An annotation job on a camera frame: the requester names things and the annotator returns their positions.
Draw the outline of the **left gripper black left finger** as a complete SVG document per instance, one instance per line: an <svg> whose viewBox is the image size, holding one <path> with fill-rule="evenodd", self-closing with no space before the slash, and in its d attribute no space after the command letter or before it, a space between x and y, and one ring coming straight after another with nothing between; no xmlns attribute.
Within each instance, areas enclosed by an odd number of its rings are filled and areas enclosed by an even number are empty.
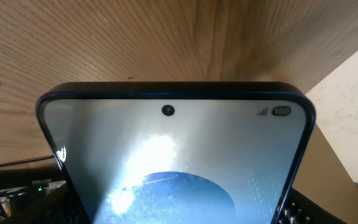
<svg viewBox="0 0 358 224"><path fill-rule="evenodd" d="M31 187L22 195L9 199L11 216L3 223L81 224L83 212L67 184L57 189Z"/></svg>

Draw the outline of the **blue Galaxy smartphone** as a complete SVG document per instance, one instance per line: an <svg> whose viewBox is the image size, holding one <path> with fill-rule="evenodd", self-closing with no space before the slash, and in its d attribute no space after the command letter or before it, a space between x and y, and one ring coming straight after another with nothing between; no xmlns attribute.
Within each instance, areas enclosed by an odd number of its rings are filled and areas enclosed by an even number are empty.
<svg viewBox="0 0 358 224"><path fill-rule="evenodd" d="M88 223L278 223L316 120L280 82L71 82L40 128Z"/></svg>

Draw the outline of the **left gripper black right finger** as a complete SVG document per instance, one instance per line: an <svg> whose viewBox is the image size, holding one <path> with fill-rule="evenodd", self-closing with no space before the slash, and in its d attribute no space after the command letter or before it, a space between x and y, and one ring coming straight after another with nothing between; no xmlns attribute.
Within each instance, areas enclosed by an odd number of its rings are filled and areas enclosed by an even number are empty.
<svg viewBox="0 0 358 224"><path fill-rule="evenodd" d="M277 224L345 224L292 188Z"/></svg>

